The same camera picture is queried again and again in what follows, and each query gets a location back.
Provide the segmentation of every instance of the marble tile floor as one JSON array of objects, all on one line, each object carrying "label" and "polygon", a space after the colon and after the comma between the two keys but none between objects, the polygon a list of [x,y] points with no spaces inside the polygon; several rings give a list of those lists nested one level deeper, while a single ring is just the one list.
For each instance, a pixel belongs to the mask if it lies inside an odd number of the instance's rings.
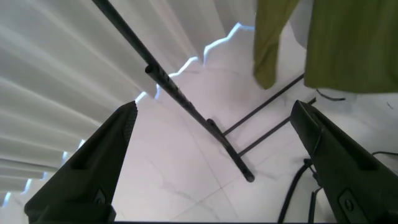
[{"label": "marble tile floor", "polygon": [[[252,76],[253,31],[239,30],[173,77],[185,96],[222,131],[266,101],[304,71],[305,49],[289,25],[282,33],[277,83],[263,90]],[[315,91],[296,84],[228,135],[237,151],[288,117],[295,100]],[[358,96],[345,112],[315,104],[369,151],[398,151],[395,95]],[[308,154],[288,123],[243,156],[256,180],[246,182],[224,148],[166,93],[138,103],[113,200],[117,220],[178,222],[276,222],[287,189]],[[307,221],[311,173],[300,179],[287,222]]]}]

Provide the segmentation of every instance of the curtain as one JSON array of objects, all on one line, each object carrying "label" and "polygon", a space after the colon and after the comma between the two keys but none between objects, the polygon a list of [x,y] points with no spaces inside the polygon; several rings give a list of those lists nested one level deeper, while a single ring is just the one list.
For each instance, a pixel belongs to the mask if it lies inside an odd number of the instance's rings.
[{"label": "curtain", "polygon": [[[168,73],[204,61],[255,0],[114,0]],[[146,63],[89,0],[0,2],[0,203],[56,172],[112,112],[155,97]]]}]

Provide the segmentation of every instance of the green garment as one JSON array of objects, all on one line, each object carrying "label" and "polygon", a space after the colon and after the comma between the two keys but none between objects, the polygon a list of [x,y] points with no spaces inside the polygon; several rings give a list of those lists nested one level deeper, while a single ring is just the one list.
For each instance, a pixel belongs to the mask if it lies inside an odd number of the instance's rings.
[{"label": "green garment", "polygon": [[[276,76],[275,36],[280,35],[296,1],[278,0],[279,4],[284,2],[283,9],[274,7],[271,1],[260,2],[254,42],[255,78],[269,88]],[[274,15],[265,16],[264,11]],[[277,22],[271,24],[270,18]],[[397,41],[398,1],[315,0],[304,84],[354,93],[398,92]]]}]

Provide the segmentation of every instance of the hanging clothes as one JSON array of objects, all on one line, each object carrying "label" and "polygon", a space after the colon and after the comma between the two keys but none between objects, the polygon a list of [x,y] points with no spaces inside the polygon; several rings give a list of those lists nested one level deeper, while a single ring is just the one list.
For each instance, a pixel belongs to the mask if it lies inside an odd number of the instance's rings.
[{"label": "hanging clothes", "polygon": [[[268,44],[274,39],[264,37],[280,34],[281,23],[287,21],[296,3],[287,1],[290,7],[271,9],[272,4],[264,1],[257,9],[254,71],[265,89],[275,82],[277,48]],[[274,18],[278,23],[265,22],[270,18],[264,15],[267,11],[279,18]],[[398,92],[397,12],[398,1],[315,1],[304,84],[352,93]]]}]

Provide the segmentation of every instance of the clothing rack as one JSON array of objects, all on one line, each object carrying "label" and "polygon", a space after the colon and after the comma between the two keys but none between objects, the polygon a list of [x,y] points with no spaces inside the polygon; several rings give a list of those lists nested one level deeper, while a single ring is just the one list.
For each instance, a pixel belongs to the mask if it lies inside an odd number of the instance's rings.
[{"label": "clothing rack", "polygon": [[255,110],[246,115],[243,119],[238,121],[236,124],[232,125],[225,132],[222,132],[216,125],[216,123],[212,119],[205,119],[192,105],[190,101],[184,96],[184,94],[178,89],[178,86],[170,79],[164,69],[160,66],[160,64],[156,61],[156,59],[152,56],[152,54],[148,51],[145,45],[141,42],[141,40],[137,37],[137,35],[131,30],[131,28],[127,25],[126,21],[120,16],[120,14],[115,10],[112,4],[108,0],[92,0],[96,6],[100,9],[100,11],[108,18],[108,20],[117,28],[120,34],[130,43],[130,45],[137,51],[137,53],[144,59],[144,61],[148,64],[145,68],[146,74],[150,76],[157,84],[159,84],[162,89],[164,89],[182,108],[184,108],[196,121],[198,121],[215,139],[217,139],[221,145],[225,148],[226,152],[232,158],[236,166],[242,172],[244,178],[248,182],[254,181],[254,175],[249,170],[247,165],[242,161],[241,157],[248,153],[252,148],[257,146],[260,142],[268,138],[271,134],[276,132],[283,125],[287,124],[290,121],[290,117],[284,119],[277,126],[272,128],[270,131],[265,133],[259,139],[250,144],[247,148],[243,149],[241,152],[236,152],[234,147],[229,143],[226,138],[226,135],[235,130],[239,125],[243,124],[253,115],[255,115],[258,111],[262,110],[269,103],[274,101],[278,96],[286,92],[289,88],[303,79],[303,75],[296,78],[294,81],[289,83],[279,92],[277,92],[274,96],[270,97],[266,102],[257,107]]}]

